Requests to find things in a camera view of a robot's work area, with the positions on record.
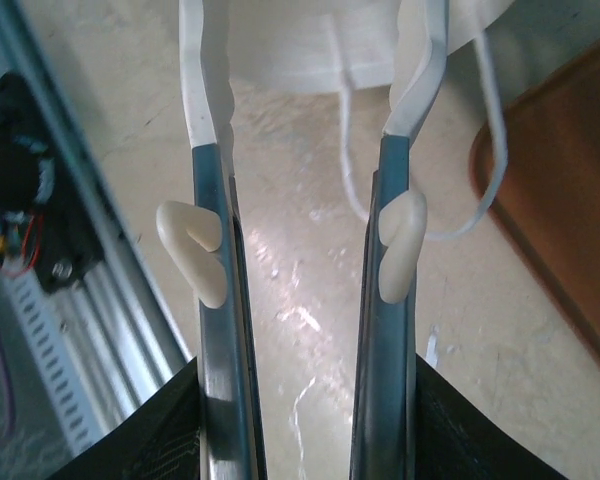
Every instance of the brown mat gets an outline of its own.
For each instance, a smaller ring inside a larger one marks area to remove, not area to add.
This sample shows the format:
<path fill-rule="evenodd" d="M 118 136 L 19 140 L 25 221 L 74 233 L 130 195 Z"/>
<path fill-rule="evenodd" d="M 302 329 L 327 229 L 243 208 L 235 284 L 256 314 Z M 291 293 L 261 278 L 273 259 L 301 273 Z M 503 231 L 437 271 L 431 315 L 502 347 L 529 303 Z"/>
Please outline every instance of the brown mat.
<path fill-rule="evenodd" d="M 505 111 L 509 168 L 492 214 L 600 360 L 600 42 Z M 471 153 L 482 194 L 485 126 Z"/>

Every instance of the white object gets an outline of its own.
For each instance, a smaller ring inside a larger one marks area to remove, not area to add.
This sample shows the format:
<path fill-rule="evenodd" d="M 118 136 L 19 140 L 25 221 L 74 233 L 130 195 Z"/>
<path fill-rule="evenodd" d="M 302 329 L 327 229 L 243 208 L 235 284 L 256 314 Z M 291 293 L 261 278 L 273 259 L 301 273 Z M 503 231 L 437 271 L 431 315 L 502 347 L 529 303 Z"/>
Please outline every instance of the white object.
<path fill-rule="evenodd" d="M 217 143 L 233 171 L 229 0 L 180 0 L 180 83 L 191 147 Z"/>
<path fill-rule="evenodd" d="M 392 111 L 385 133 L 404 135 L 415 141 L 442 81 L 446 66 L 442 51 L 453 51 L 473 40 L 494 138 L 496 167 L 476 213 L 458 230 L 430 232 L 427 239 L 446 240 L 470 232 L 493 203 L 504 179 L 508 163 L 506 130 L 484 29 L 511 3 L 512 0 L 453 0 L 449 11 L 448 0 L 418 0 L 405 1 L 400 8 L 396 77 L 389 94 Z"/>
<path fill-rule="evenodd" d="M 351 135 L 351 96 L 354 90 L 351 72 L 345 64 L 342 53 L 342 39 L 338 34 L 338 27 L 334 15 L 325 15 L 322 18 L 329 37 L 329 47 L 333 56 L 333 62 L 338 72 L 338 100 L 340 102 L 340 172 L 342 174 L 342 184 L 349 205 L 353 211 L 363 221 L 367 222 L 369 214 L 367 209 L 362 206 L 358 194 L 356 193 L 353 181 L 353 167 L 351 157 L 349 156 L 349 137 Z"/>
<path fill-rule="evenodd" d="M 378 272 L 380 298 L 400 303 L 409 293 L 427 230 L 427 201 L 411 188 L 380 211 L 378 235 L 387 247 Z"/>
<path fill-rule="evenodd" d="M 393 80 L 400 0 L 232 0 L 231 74 L 295 93 L 340 90 L 344 63 L 355 89 Z M 331 17 L 342 57 L 331 50 Z"/>
<path fill-rule="evenodd" d="M 227 274 L 211 253 L 222 243 L 220 217 L 214 212 L 181 202 L 160 205 L 156 215 L 158 235 L 200 301 L 221 307 L 227 297 Z"/>

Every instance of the white wire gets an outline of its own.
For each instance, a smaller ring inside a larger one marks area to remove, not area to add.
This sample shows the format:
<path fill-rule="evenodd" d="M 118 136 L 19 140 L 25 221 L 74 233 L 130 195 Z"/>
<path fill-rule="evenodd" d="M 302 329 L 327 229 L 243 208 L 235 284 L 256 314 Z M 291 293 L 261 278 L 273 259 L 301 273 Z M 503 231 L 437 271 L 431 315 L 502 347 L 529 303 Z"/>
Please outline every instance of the white wire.
<path fill-rule="evenodd" d="M 480 83 L 482 84 L 482 91 L 487 106 L 487 119 L 489 129 L 491 130 L 495 168 L 491 175 L 489 187 L 487 187 L 487 190 L 484 192 L 473 217 L 467 220 L 467 222 L 456 231 L 448 233 L 429 232 L 425 237 L 427 240 L 440 241 L 455 239 L 473 230 L 495 200 L 509 162 L 507 130 L 502 115 L 500 95 L 498 94 L 498 82 L 493 68 L 493 59 L 489 49 L 489 42 L 484 30 L 480 31 L 478 36 L 473 40 L 473 45 L 478 59 Z"/>
<path fill-rule="evenodd" d="M 367 209 L 361 205 L 356 194 L 352 178 L 351 159 L 349 158 L 351 92 L 353 91 L 353 87 L 351 85 L 349 76 L 347 75 L 346 68 L 344 67 L 342 50 L 333 17 L 331 15 L 329 17 L 331 48 L 335 61 L 337 62 L 336 66 L 340 72 L 340 168 L 342 172 L 342 183 L 344 185 L 349 205 L 363 222 L 367 222 L 369 219 L 369 213 Z M 502 115 L 502 105 L 500 102 L 500 95 L 498 93 L 498 82 L 496 79 L 495 69 L 493 67 L 493 59 L 486 32 L 480 31 L 480 33 L 478 33 L 476 38 L 473 40 L 473 44 L 480 70 L 480 83 L 482 85 L 482 91 L 487 107 L 489 129 L 491 130 L 491 136 L 493 139 L 492 143 L 494 149 L 495 168 L 493 170 L 489 186 L 480 200 L 475 214 L 458 230 L 445 233 L 428 232 L 425 236 L 427 240 L 442 241 L 456 239 L 473 230 L 493 204 L 507 170 L 507 131 L 504 123 L 504 117 Z"/>
<path fill-rule="evenodd" d="M 351 157 L 349 156 L 349 142 L 351 139 L 351 95 L 353 92 L 353 84 L 345 65 L 342 44 L 333 14 L 326 16 L 326 24 L 333 61 L 338 71 L 338 98 L 340 103 L 340 172 L 342 173 L 342 184 L 349 205 L 360 220 L 366 223 L 369 220 L 369 212 L 362 206 L 358 199 L 353 179 Z"/>

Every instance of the white floor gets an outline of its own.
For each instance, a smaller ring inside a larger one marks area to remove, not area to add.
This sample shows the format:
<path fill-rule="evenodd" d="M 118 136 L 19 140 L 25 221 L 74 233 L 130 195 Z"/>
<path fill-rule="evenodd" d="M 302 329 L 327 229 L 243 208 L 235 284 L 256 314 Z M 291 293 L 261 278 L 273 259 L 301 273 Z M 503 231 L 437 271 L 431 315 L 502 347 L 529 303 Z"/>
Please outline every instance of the white floor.
<path fill-rule="evenodd" d="M 192 197 L 177 0 L 24 3 L 195 348 L 192 292 L 154 227 L 160 202 Z M 600 37 L 600 0 L 535 3 L 519 0 L 491 32 L 506 100 Z M 346 478 L 364 226 L 340 185 L 337 99 L 240 81 L 234 93 L 270 477 Z M 352 150 L 365 203 L 387 114 L 386 89 L 356 94 Z M 435 230 L 457 227 L 477 205 L 467 158 L 483 122 L 464 48 L 413 149 Z M 600 369 L 490 219 L 425 245 L 417 319 L 418 352 L 435 338 L 438 371 L 489 418 L 570 478 L 600 479 Z"/>

